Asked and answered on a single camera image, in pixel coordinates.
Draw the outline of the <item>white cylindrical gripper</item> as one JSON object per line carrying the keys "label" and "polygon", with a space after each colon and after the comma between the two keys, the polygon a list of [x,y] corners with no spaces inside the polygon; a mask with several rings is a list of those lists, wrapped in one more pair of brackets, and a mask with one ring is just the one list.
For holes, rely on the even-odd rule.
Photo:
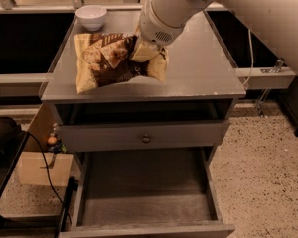
{"label": "white cylindrical gripper", "polygon": [[211,3],[211,0],[148,0],[134,31],[134,35],[141,35],[143,39],[137,39],[129,59],[146,62],[156,57],[160,46],[172,44],[186,23]]}

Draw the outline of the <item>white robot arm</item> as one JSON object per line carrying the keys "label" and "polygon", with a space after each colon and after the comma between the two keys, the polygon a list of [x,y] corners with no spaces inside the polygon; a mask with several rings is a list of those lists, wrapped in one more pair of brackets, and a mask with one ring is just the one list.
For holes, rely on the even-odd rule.
{"label": "white robot arm", "polygon": [[139,18],[140,36],[168,46],[213,2],[233,12],[298,76],[298,0],[147,0]]}

